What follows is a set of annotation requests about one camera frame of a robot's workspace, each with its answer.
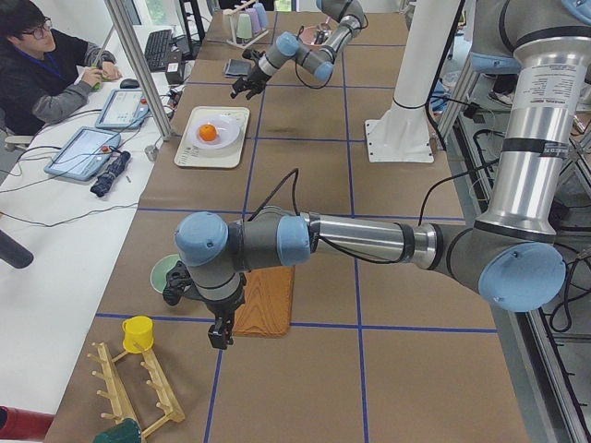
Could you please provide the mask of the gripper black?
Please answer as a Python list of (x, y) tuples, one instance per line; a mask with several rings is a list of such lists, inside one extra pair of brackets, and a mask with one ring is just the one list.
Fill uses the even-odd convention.
[(271, 78), (266, 74), (259, 63), (265, 61), (265, 52), (246, 49), (242, 53), (242, 57), (254, 63), (247, 76), (240, 77), (234, 84), (233, 90), (230, 94), (232, 99), (235, 99), (239, 94), (245, 92), (247, 100), (252, 99), (266, 88), (267, 81)]
[(214, 349), (227, 349), (233, 344), (235, 311), (245, 303), (245, 276), (235, 273), (222, 286), (206, 288), (197, 285), (185, 264), (177, 260), (165, 274), (163, 300), (170, 306), (178, 305), (182, 298), (202, 302), (216, 319), (208, 330)]

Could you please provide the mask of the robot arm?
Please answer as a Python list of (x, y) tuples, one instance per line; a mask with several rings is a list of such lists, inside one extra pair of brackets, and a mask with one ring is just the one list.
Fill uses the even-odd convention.
[(232, 98), (242, 92), (248, 99), (262, 93), (271, 77), (290, 60), (323, 84), (328, 83), (337, 56), (368, 25), (368, 21), (362, 6), (355, 0), (318, 1), (316, 5), (335, 21), (337, 27), (332, 30), (324, 24), (319, 25), (309, 38), (303, 30), (298, 34), (286, 31), (264, 52), (246, 49), (243, 57), (253, 61), (254, 65), (232, 85)]
[(437, 271), (508, 311), (549, 302), (567, 272), (549, 212), (590, 64), (590, 5), (480, 1), (475, 24), (476, 70), (516, 71), (518, 80), (488, 208), (472, 226), (412, 227), (268, 204), (245, 221), (197, 212), (175, 231), (180, 258), (167, 272), (164, 301), (202, 302), (214, 315), (211, 345), (226, 349), (246, 273), (302, 263), (324, 244), (372, 263)]

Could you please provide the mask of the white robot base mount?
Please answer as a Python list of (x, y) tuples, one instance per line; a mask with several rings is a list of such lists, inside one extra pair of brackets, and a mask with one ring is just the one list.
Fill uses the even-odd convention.
[(371, 162), (434, 161), (425, 104), (461, 10), (459, 0), (416, 2), (392, 106), (379, 120), (365, 122)]

